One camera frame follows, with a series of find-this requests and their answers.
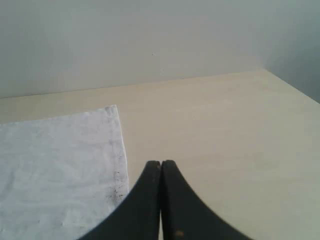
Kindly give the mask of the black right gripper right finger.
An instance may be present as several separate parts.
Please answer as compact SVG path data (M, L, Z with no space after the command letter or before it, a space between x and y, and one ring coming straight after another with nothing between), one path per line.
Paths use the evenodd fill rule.
M206 206L173 160L161 165L161 221L165 240L249 239Z

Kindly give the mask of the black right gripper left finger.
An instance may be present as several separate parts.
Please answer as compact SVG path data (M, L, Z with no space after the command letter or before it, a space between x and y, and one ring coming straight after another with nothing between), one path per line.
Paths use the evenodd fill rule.
M160 225L161 164L148 161L119 206L82 240L157 240Z

